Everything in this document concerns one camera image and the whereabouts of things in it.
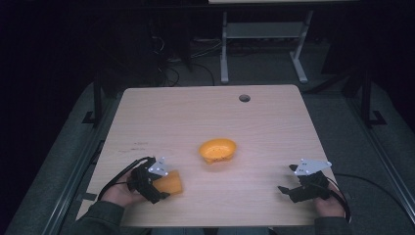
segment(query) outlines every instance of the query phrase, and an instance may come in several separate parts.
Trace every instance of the hand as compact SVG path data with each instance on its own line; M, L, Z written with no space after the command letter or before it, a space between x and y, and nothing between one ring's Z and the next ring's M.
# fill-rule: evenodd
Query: hand
M329 184L328 188L344 199L340 191L332 183ZM330 198L326 200L315 198L313 199L313 202L318 214L321 217L345 217L344 208L333 196L330 196Z
M131 174L131 170L128 171L125 175L123 175L118 180L118 182L126 182L130 174ZM133 203L144 202L146 201L146 199L135 190L134 192L131 192L128 189L127 184L122 183L122 184L116 184L112 186L111 188L109 188L107 192L105 192L105 194L103 195L101 201L111 202L111 203L120 205L123 208L126 208L127 206Z

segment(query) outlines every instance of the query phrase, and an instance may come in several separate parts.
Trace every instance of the table leg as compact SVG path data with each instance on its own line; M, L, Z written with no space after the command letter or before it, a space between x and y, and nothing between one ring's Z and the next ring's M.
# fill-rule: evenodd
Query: table leg
M102 117L101 83L97 76L94 80L94 112L86 113L82 123L93 123L97 127Z
M222 84L229 82L228 75L228 61L226 59L226 26L227 26L227 13L223 13L223 24L222 24L222 55L220 56L220 81Z
M309 11L307 16L305 17L305 21L302 24L300 36L299 36L299 45L297 46L296 50L290 52L291 60L293 61L294 67L296 68L297 76L301 83L308 83L308 79L305 76L305 72L302 69L302 65L300 62L300 53L302 50L302 45L304 44L305 38L307 36L308 28L311 22L313 11Z

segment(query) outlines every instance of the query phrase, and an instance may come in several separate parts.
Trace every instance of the orange bowl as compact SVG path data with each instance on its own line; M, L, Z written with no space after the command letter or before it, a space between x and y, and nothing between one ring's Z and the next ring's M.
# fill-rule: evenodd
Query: orange bowl
M153 185L159 192L175 195L183 192L179 171L173 170L160 179L153 181Z
M199 154L208 164L230 161L235 153L236 143L230 139L212 139L199 148Z

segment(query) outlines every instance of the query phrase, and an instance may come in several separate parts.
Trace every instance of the gray carpet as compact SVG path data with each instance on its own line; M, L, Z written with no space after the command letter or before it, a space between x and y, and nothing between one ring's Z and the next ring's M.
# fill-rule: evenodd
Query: gray carpet
M290 49L290 45L284 45L262 48L248 56L229 57L229 85L295 84L303 91L330 77L320 74L328 50L327 44L307 44L304 47L300 58L309 78L307 84L300 84L297 80L288 55ZM197 58L193 63L207 67L214 77L214 83L221 85L218 56ZM194 66L193 71L188 71L180 64L173 64L171 67L180 74L177 85L211 85L210 74L202 67ZM166 74L171 80L175 80L176 73L173 70L168 70ZM358 102L358 96L352 100L344 98L340 93L342 85L340 82L318 95L303 95L326 155L333 163L333 171L365 177L395 195L377 151L368 139L367 129L361 124L351 105ZM373 87L373 91L372 107L381 112L388 125L375 126L372 133L378 136L408 189L414 192L415 172L412 168L415 165L415 135L394 110L388 95L377 86ZM82 123L86 112L93 110L92 95L93 89L90 85L73 107L7 234L42 233L79 157L82 153L92 157L100 140L105 140L121 93L117 98L104 99L105 115L97 128L92 128L92 124ZM66 234L74 222L80 206L77 195L86 190L93 167L91 165L86 170L77 193L71 200L65 220L58 226L62 225L60 234ZM337 180L349 198L354 234L414 234L405 213L383 191L355 178L337 176ZM312 226L277 227L275 230L279 235L313 234ZM122 232L134 234L134 229L123 228Z

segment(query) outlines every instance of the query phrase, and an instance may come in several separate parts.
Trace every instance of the wooden table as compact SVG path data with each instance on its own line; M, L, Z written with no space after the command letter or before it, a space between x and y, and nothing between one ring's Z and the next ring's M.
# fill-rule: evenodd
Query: wooden table
M241 102L241 95L249 102ZM231 162L206 164L205 141L225 137L238 147ZM134 160L166 157L184 192L134 205L122 225L142 227L278 226L312 224L310 201L294 204L277 189L298 187L288 165L327 161L294 85L138 88L124 92L88 193ZM333 177L326 169L325 174ZM92 201L83 200L78 216Z

